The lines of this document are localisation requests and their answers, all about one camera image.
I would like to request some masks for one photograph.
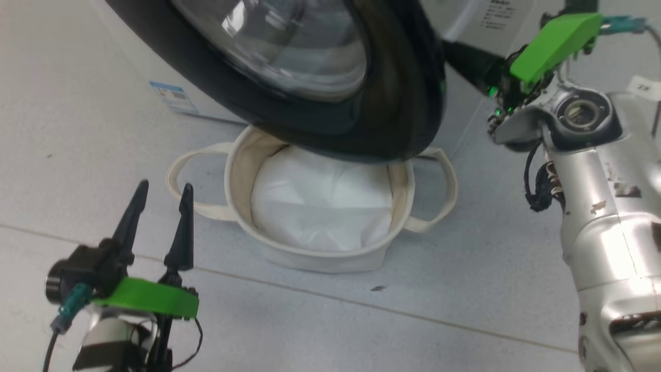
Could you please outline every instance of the connector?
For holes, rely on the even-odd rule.
[[[87,284],[78,283],[69,296],[58,308],[58,315],[50,324],[50,329],[58,334],[65,334],[71,327],[73,319],[92,300],[92,288]]]
[[[614,35],[622,33],[642,34],[645,32],[646,18],[633,18],[629,15],[604,17],[600,35]]]

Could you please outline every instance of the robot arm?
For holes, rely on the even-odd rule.
[[[562,16],[507,60],[464,61],[458,71],[496,97],[494,142],[530,152],[528,165],[537,147],[546,152],[538,180],[549,204],[557,197],[563,206],[563,257],[580,299],[585,370],[659,371],[661,154],[632,95],[606,95],[561,74],[550,86],[563,60],[594,47],[603,24],[599,15]]]
[[[57,262],[46,280],[46,298],[60,304],[51,324],[53,337],[44,372],[58,335],[65,334],[75,315],[85,306],[91,322],[74,371],[169,372],[188,363],[200,350],[202,328],[197,321],[198,294],[182,286],[179,271],[193,268],[193,189],[186,184],[179,211],[181,219],[170,252],[167,271],[152,283],[128,277],[133,263],[133,240],[140,213],[145,208],[149,184],[142,181],[112,238],[98,248],[79,246]],[[197,351],[173,366],[168,347],[173,320],[194,319],[200,331]]]

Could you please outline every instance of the sticker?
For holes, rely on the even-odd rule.
[[[490,0],[485,9],[480,27],[504,30],[514,16],[516,8],[510,0]]]
[[[161,100],[171,109],[188,114],[199,113],[193,102],[188,99],[188,95],[180,87],[157,83],[156,81],[150,81],[149,84],[159,94]]]
[[[630,93],[648,99],[650,101],[661,101],[661,82],[645,79],[641,76],[634,76],[631,79],[629,88]]]

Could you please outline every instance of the washing machine door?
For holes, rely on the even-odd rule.
[[[409,158],[444,103],[417,0],[107,0],[158,55],[251,124],[359,162]]]

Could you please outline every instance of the scuff mark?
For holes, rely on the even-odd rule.
[[[606,207],[606,201],[600,201],[597,204],[592,205],[592,210],[590,211],[590,213],[597,215],[597,211],[602,210],[605,207]]]
[[[613,171],[613,168],[611,168],[610,163],[604,163],[606,165],[606,171],[608,172],[608,181],[615,181],[615,172]]]
[[[652,222],[652,239],[656,244],[656,250],[661,252],[661,224]]]
[[[629,187],[628,184],[615,182],[613,185],[616,198],[642,198],[641,190],[638,186]]]

